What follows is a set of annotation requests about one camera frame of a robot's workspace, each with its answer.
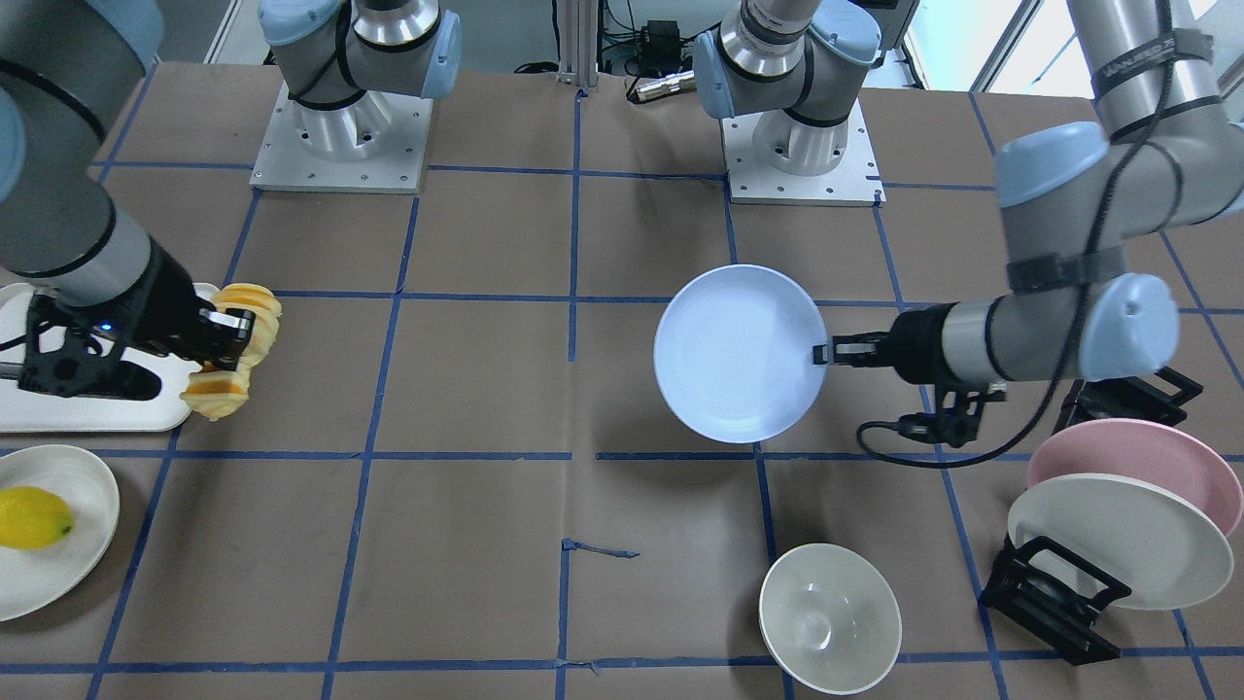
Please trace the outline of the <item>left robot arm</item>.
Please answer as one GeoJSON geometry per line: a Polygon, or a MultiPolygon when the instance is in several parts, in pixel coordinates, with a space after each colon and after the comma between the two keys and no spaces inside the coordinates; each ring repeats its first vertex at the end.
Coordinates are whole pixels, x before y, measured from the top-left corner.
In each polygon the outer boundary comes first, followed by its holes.
{"type": "MultiPolygon", "coordinates": [[[[1132,274],[1127,237],[1242,209],[1242,126],[1227,118],[1212,40],[1186,1],[1071,1],[1097,122],[1028,134],[995,155],[1009,293],[838,336],[819,364],[891,367],[911,384],[1146,375],[1178,338],[1176,305],[1132,274]]],[[[741,1],[695,39],[707,114],[774,114],[841,131],[880,27],[848,1],[741,1]]]]}

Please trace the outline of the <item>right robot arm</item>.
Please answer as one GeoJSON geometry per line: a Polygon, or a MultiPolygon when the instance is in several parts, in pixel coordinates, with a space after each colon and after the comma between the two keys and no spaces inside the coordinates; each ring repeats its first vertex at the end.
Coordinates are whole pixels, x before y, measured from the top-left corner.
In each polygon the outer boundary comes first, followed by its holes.
{"type": "MultiPolygon", "coordinates": [[[[462,17],[435,1],[262,1],[286,93],[253,182],[377,188],[418,177],[424,117],[462,70],[462,17]]],[[[2,266],[53,295],[53,321],[156,356],[234,368],[258,322],[219,313],[87,174],[131,91],[156,67],[156,1],[2,4],[2,266]]]]}

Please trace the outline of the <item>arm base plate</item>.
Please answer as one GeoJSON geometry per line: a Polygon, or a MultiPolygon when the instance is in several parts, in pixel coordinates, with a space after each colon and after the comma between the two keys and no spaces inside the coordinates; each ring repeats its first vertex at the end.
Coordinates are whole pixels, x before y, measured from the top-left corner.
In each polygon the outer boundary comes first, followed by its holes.
{"type": "Polygon", "coordinates": [[[253,165],[261,191],[417,194],[434,101],[369,91],[336,111],[281,86],[253,165]]]}
{"type": "Polygon", "coordinates": [[[743,204],[871,206],[887,200],[858,102],[819,128],[786,112],[720,121],[730,196],[743,204]]]}

